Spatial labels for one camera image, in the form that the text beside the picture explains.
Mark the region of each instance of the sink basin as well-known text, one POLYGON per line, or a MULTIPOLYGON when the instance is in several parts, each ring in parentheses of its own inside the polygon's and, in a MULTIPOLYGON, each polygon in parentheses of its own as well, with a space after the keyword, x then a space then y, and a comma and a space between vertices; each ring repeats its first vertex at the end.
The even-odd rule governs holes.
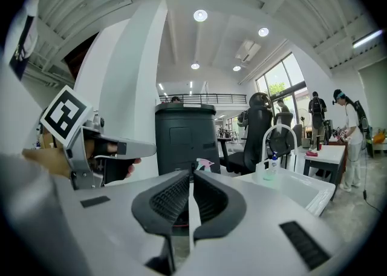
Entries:
POLYGON ((273 180, 264 180, 263 173, 234 177, 246 182, 275 189, 304 207, 316 217, 320 216, 331 199, 335 185, 280 168, 273 180))

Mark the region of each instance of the black trash bin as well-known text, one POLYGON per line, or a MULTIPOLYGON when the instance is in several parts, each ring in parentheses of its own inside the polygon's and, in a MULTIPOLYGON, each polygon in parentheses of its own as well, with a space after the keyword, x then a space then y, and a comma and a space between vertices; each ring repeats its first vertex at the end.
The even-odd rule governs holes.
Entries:
POLYGON ((211 161, 211 172, 220 174, 215 114, 215 107, 206 104, 163 103, 156 106, 159 175, 176 169, 192 172, 198 168, 197 159, 211 161))

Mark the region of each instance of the white shoe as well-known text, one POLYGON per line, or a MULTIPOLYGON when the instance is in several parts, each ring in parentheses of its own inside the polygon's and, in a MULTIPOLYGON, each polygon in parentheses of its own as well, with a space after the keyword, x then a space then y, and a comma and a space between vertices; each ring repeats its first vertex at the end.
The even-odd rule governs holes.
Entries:
POLYGON ((351 192, 352 189, 351 188, 347 188, 345 185, 343 185, 342 183, 339 185, 340 189, 345 191, 345 192, 351 192))

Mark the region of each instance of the cable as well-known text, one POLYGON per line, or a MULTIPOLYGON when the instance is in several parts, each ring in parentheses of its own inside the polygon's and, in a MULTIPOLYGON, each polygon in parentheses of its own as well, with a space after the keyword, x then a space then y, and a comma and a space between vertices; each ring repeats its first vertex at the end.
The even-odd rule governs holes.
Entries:
POLYGON ((369 204, 370 207, 374 208, 376 211, 378 211, 379 213, 382 213, 381 210, 377 209, 375 206, 371 205, 370 203, 367 202, 367 191, 365 189, 366 187, 366 184, 367 184, 367 172, 368 172, 368 167, 367 167, 367 152, 364 153, 365 155, 365 180, 364 180, 364 191, 363 191, 363 198, 364 198, 364 201, 369 204))

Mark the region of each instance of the black metal railing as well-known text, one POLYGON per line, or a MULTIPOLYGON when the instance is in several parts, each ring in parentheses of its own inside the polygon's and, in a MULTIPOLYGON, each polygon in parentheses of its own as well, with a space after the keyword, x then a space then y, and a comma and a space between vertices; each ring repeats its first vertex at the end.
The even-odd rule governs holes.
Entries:
POLYGON ((247 104, 245 94, 171 94, 160 95, 160 100, 170 103, 174 96, 187 104, 247 104))

